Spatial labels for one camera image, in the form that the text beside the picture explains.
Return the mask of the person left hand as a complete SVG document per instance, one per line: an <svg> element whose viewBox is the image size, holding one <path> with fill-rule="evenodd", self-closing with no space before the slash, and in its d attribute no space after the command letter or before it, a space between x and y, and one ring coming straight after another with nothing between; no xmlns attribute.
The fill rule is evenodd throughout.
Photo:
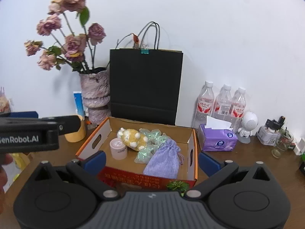
<svg viewBox="0 0 305 229"><path fill-rule="evenodd" d="M4 186L7 184L7 173L4 170L3 166L8 165L13 161L13 158L10 154L1 154L0 161L0 214L4 211L4 201L5 201L5 192Z"/></svg>

